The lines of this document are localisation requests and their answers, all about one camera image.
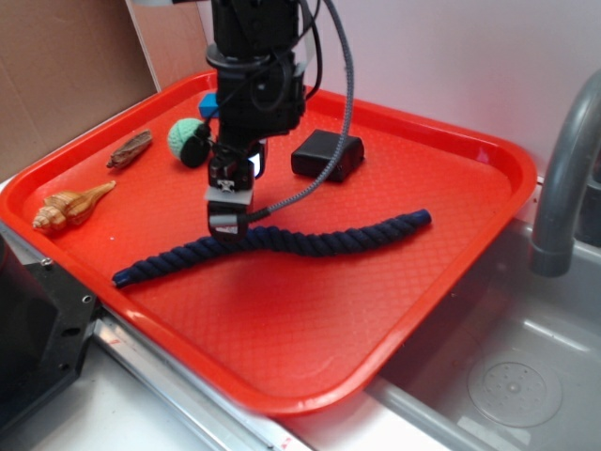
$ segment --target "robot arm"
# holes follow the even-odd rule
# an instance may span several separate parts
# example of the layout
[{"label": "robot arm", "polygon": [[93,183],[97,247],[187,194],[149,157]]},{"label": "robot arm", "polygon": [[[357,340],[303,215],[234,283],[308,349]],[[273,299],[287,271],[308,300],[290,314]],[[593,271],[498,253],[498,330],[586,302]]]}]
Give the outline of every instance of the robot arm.
[{"label": "robot arm", "polygon": [[[219,137],[210,143],[208,225],[218,240],[237,241],[247,230],[240,218],[252,205],[255,175],[249,158],[258,155],[263,165],[265,138],[295,129],[305,110],[303,69],[293,49],[301,38],[300,9],[306,12],[307,6],[305,0],[211,0],[211,6],[215,43],[207,61],[217,70]],[[207,117],[207,128],[212,119]]]}]

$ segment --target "blue block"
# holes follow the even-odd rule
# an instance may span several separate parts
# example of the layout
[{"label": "blue block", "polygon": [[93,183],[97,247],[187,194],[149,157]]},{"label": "blue block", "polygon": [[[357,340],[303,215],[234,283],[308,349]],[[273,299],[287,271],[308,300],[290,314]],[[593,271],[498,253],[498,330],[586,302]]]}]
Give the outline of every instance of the blue block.
[{"label": "blue block", "polygon": [[198,104],[198,111],[200,117],[207,118],[210,114],[217,109],[217,96],[215,93],[207,94]]}]

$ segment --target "tan seashell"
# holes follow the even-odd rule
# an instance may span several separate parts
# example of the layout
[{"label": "tan seashell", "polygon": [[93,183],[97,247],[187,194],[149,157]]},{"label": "tan seashell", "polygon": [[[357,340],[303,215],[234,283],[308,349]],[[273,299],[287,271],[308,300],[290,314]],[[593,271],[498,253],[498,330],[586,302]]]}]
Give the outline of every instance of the tan seashell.
[{"label": "tan seashell", "polygon": [[81,224],[92,214],[100,198],[115,188],[115,185],[113,180],[83,193],[62,191],[47,197],[44,199],[44,207],[39,209],[34,218],[33,227],[61,230],[67,224]]}]

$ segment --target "tray rim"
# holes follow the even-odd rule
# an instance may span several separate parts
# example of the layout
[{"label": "tray rim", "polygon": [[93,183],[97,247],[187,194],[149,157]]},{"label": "tray rim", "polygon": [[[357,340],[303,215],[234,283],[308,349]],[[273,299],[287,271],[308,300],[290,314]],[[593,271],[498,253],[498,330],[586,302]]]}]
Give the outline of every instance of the tray rim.
[{"label": "tray rim", "polygon": [[[380,132],[389,132],[395,135],[399,135],[399,133],[406,133],[411,136],[419,135],[422,138],[419,140],[421,144],[458,154],[458,150],[441,148],[440,140],[444,138],[445,142],[461,144],[460,155],[466,158],[471,156],[473,160],[478,160],[480,149],[487,148],[487,155],[492,156],[492,158],[481,163],[489,164],[506,175],[510,181],[512,194],[508,202],[480,230],[464,251],[455,258],[453,265],[447,268],[425,290],[422,296],[416,299],[407,313],[397,321],[395,327],[382,338],[375,347],[375,351],[342,383],[322,393],[314,394],[309,399],[307,397],[268,396],[262,392],[257,392],[252,385],[238,375],[233,374],[229,368],[199,351],[187,340],[182,340],[181,336],[177,336],[172,331],[162,327],[158,321],[154,321],[148,315],[140,315],[140,305],[129,300],[122,291],[116,290],[110,284],[107,284],[103,277],[95,274],[90,268],[73,261],[68,252],[56,246],[45,235],[32,230],[30,224],[14,212],[16,205],[18,205],[18,198],[30,195],[41,184],[58,176],[60,172],[56,172],[57,168],[64,170],[66,167],[64,163],[69,163],[69,159],[71,159],[69,167],[72,167],[93,154],[98,146],[96,149],[90,147],[86,153],[80,152],[77,159],[72,159],[69,153],[75,148],[80,148],[86,142],[101,138],[106,141],[108,146],[115,141],[115,134],[123,136],[135,128],[133,124],[140,121],[142,124],[146,123],[145,112],[149,109],[166,108],[169,104],[178,104],[185,100],[191,92],[214,88],[216,88],[216,80],[213,70],[192,75],[134,105],[25,168],[0,193],[0,219],[43,255],[57,261],[80,281],[88,281],[92,287],[88,286],[88,283],[85,283],[85,285],[94,291],[101,300],[111,299],[110,302],[104,301],[108,310],[125,319],[140,333],[174,355],[195,374],[207,379],[218,390],[226,392],[246,408],[275,416],[314,412],[360,391],[377,374],[387,357],[419,326],[420,321],[417,321],[417,323],[415,321],[418,311],[420,317],[425,318],[429,314],[448,289],[469,269],[486,247],[494,241],[530,197],[536,185],[536,169],[527,152],[509,141],[371,102],[356,100],[353,109],[353,122]],[[321,90],[308,106],[309,108],[322,109],[339,107],[342,111],[343,104],[341,101],[343,100],[344,97],[341,95]],[[32,180],[41,168],[54,168],[54,171],[47,171],[43,181],[40,181],[40,179]],[[119,308],[115,311],[113,305],[117,303]]]}]

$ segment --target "black power adapter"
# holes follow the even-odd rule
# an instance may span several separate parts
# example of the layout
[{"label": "black power adapter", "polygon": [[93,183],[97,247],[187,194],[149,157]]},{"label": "black power adapter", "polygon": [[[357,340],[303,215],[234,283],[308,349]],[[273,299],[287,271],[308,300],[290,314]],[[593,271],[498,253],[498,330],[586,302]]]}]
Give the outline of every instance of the black power adapter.
[{"label": "black power adapter", "polygon": [[[333,157],[339,139],[338,133],[315,130],[299,148],[292,152],[292,172],[316,178]],[[343,147],[340,161],[327,180],[344,181],[364,160],[361,138],[349,136]]]}]

